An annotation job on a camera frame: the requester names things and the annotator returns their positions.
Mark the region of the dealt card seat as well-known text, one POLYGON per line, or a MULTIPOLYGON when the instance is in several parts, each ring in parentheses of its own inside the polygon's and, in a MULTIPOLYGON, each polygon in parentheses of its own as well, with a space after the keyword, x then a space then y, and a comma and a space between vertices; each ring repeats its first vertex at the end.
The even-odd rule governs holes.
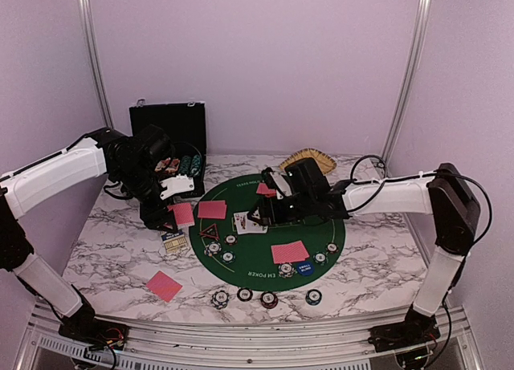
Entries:
POLYGON ((263 182, 259 183, 256 193, 258 195, 265 196, 265 197, 275 197, 277 194, 275 189, 268 188, 267 185, 263 182))
POLYGON ((208 201, 200 201, 198 203, 198 218, 208 218, 210 215, 210 203, 208 201))

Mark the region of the placed hundred chip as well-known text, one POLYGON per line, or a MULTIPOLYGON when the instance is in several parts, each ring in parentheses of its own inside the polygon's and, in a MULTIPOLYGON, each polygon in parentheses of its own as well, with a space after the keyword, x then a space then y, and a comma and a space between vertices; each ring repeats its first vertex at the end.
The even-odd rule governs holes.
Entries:
POLYGON ((336 252, 339 251, 339 247, 336 243, 329 243, 327 246, 326 246, 326 250, 328 253, 330 254, 335 254, 336 252))
POLYGON ((238 239, 235 235, 229 234, 225 237, 224 242, 229 246, 233 246, 238 242, 238 239))

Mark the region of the placed fifty chip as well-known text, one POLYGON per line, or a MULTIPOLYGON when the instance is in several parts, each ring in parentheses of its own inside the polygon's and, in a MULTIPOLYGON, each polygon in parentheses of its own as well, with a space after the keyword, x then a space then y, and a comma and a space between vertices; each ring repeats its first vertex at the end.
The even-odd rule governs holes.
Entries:
POLYGON ((312 256, 312 259, 313 259, 315 264, 318 264, 318 265, 321 265, 321 266, 323 266, 323 265, 328 263, 328 256, 327 256, 327 254, 322 253, 322 252, 315 253, 312 256))
POLYGON ((231 264, 235 260, 235 253, 232 251, 224 251, 221 259, 226 264, 231 264))

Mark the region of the blue small blind button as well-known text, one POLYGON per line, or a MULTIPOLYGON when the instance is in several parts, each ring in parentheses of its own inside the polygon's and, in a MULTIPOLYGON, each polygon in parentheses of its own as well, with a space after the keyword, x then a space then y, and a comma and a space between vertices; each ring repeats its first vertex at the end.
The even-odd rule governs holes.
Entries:
POLYGON ((315 271, 315 267, 312 262, 298 262, 296 264, 296 272, 304 277, 308 277, 313 275, 315 271))

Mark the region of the red-backed playing card deck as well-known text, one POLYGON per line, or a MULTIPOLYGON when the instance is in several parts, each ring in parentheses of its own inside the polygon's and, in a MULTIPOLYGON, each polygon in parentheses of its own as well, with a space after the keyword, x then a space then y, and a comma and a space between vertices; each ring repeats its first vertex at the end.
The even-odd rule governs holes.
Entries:
POLYGON ((193 209, 190 203, 169 205, 168 209, 174 215, 178 228, 188 228, 195 224, 193 209))

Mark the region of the placed ten chips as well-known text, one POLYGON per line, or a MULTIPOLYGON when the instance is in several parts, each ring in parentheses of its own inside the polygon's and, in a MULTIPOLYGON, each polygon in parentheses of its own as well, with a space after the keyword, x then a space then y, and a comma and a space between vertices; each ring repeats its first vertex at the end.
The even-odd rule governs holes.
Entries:
POLYGON ((204 254, 212 257, 219 254, 222 251, 222 246, 219 242, 210 242, 205 246, 204 254))
POLYGON ((281 263, 278 265, 279 277, 283 279, 291 278, 296 273, 295 267, 290 263, 281 263))

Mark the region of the green fifty chip stack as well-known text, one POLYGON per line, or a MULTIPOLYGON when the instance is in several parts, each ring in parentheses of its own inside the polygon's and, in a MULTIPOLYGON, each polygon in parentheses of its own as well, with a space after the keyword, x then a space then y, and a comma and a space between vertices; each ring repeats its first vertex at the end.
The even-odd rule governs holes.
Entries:
POLYGON ((317 289, 311 289, 308 290, 305 295, 305 301, 308 305, 316 306, 318 305, 322 300, 322 294, 317 289))

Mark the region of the triangular all-in button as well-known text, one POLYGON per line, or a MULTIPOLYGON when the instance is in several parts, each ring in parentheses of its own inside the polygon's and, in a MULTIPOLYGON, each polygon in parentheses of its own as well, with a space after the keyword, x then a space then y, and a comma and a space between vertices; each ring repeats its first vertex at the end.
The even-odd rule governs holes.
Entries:
POLYGON ((202 230, 199 235, 202 238, 209 238, 218 241, 219 240, 219 233, 218 233, 218 227, 216 224, 211 224, 207 226, 204 230, 202 230))

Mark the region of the hundred chip front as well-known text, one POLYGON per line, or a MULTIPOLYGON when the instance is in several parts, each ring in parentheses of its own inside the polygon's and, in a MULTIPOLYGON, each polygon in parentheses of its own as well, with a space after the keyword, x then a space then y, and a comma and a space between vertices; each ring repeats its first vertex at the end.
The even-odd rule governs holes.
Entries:
POLYGON ((236 297, 242 302, 248 302, 253 298, 253 291, 246 287, 239 288, 236 297))

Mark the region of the discarded burn card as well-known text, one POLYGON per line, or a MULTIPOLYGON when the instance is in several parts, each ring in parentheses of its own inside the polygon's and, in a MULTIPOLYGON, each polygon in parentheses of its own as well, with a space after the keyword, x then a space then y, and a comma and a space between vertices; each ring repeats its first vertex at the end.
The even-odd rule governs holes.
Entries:
POLYGON ((158 271, 147 283, 146 287, 159 299, 169 303, 182 289, 182 285, 162 271, 158 271))

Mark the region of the blue ten chip stack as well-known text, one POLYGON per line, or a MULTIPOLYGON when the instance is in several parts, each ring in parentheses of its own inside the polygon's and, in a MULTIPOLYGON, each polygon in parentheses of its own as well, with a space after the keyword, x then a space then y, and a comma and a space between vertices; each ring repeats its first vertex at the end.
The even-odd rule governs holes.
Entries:
POLYGON ((224 290, 216 291, 212 295, 210 301, 214 308, 221 310, 228 305, 230 301, 230 295, 224 290))

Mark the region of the dealt card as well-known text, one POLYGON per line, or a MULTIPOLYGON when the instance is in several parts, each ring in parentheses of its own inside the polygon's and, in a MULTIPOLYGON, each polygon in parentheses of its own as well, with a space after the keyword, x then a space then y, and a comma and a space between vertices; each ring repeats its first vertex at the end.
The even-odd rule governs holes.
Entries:
POLYGON ((292 262, 296 258, 296 247, 290 245, 271 246, 273 262, 276 264, 292 262))

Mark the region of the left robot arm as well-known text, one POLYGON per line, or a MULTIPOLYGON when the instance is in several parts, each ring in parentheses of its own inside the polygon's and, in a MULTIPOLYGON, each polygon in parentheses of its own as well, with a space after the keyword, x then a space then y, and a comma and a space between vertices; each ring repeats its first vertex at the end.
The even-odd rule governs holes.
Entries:
POLYGON ((13 273, 60 313, 62 326, 85 342, 101 335, 92 305, 66 282, 27 240, 18 220, 56 194, 103 175, 120 183, 128 199, 140 203, 141 220, 151 230, 177 231, 169 193, 155 168, 174 146, 159 127, 149 125, 135 136, 101 128, 72 145, 1 178, 1 268, 13 273))

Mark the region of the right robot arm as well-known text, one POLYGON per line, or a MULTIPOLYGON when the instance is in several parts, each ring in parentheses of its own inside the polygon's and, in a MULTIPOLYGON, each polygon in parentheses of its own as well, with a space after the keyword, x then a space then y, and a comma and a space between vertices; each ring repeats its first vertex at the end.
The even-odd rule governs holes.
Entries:
POLYGON ((293 223, 317 216, 346 220, 371 213, 422 213, 434 219, 435 248, 428 272, 414 297, 398 338, 415 344, 429 331, 429 322, 454 286, 475 245, 480 205, 469 180, 446 163, 409 177, 328 183, 313 158, 304 158, 277 173, 262 171, 263 182, 276 194, 258 200, 247 218, 261 226, 293 223))

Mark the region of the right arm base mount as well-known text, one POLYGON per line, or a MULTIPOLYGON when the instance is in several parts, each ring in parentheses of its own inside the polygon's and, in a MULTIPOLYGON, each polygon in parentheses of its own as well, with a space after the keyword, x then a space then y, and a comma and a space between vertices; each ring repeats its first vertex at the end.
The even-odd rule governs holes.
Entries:
POLYGON ((368 343, 374 346, 375 352, 387 352, 424 344, 440 336, 437 326, 432 325, 423 330, 415 323, 401 322, 370 328, 368 343))

